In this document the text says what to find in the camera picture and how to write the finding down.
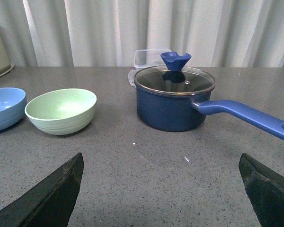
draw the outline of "gray countertop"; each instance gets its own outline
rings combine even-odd
[[[0,209],[82,152],[84,174],[70,227],[259,227],[238,169],[247,153],[284,176],[284,141],[231,115],[195,130],[164,132],[141,122],[129,67],[15,68],[0,87],[27,100],[62,88],[98,98],[83,130],[54,136],[26,116],[0,132]],[[211,99],[232,99],[284,120],[284,68],[202,68]]]

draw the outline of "blue lid knob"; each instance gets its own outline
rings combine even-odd
[[[181,71],[189,59],[191,59],[191,55],[186,53],[180,56],[177,52],[165,52],[161,54],[161,58],[170,71]]]

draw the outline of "plastic container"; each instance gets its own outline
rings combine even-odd
[[[132,86],[135,86],[133,76],[136,72],[152,66],[165,65],[163,59],[161,58],[161,54],[170,51],[170,49],[136,50],[133,56],[133,66],[135,67],[135,70],[130,70],[128,73],[129,83]]]

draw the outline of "green bowl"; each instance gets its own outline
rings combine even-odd
[[[96,95],[88,90],[56,90],[31,100],[25,107],[25,114],[41,131],[67,135],[83,129],[91,122],[96,102]]]

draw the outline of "white curtain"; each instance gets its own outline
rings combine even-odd
[[[284,0],[0,0],[16,66],[133,66],[135,50],[194,67],[284,67]]]

